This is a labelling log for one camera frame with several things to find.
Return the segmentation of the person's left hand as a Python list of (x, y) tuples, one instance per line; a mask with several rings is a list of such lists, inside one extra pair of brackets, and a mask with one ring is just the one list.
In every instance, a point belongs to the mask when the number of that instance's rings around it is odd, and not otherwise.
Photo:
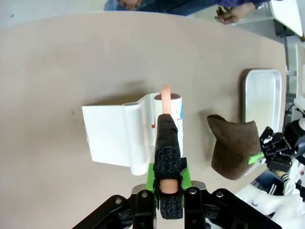
[(245, 6), (238, 6), (233, 8), (219, 7), (216, 10), (217, 15), (214, 17), (214, 19), (222, 24), (232, 24), (238, 22), (248, 12), (249, 9)]

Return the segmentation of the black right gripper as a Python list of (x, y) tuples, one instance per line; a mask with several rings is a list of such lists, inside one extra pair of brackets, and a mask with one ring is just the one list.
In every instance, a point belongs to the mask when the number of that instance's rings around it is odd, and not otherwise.
[(289, 157), (285, 159), (281, 155), (265, 156), (264, 154), (277, 154), (283, 150), (285, 155), (303, 155), (305, 153), (305, 131), (300, 127), (298, 121), (288, 123), (283, 133), (275, 133), (271, 127), (266, 127), (259, 137), (259, 141), (262, 152), (250, 156), (249, 165), (265, 163), (270, 170), (289, 171), (292, 166)]

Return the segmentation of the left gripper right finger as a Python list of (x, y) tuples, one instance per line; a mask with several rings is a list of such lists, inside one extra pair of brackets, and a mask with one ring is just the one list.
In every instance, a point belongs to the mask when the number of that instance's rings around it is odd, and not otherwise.
[(207, 220), (223, 229), (281, 228), (227, 189), (219, 188), (209, 193), (204, 182), (191, 181), (185, 157), (182, 158), (181, 176), (186, 229), (206, 229)]

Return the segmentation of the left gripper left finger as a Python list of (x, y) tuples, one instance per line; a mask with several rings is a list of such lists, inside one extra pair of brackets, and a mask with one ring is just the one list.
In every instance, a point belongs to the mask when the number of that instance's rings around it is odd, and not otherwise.
[(114, 195), (79, 222), (75, 229), (155, 229), (156, 199), (153, 189), (153, 164), (147, 181), (132, 188), (129, 198)]

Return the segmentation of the person's right hand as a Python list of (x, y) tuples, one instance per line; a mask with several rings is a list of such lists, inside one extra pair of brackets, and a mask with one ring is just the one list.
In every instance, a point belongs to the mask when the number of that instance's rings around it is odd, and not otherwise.
[(142, 0), (119, 0), (119, 3), (126, 10), (134, 10), (139, 7)]

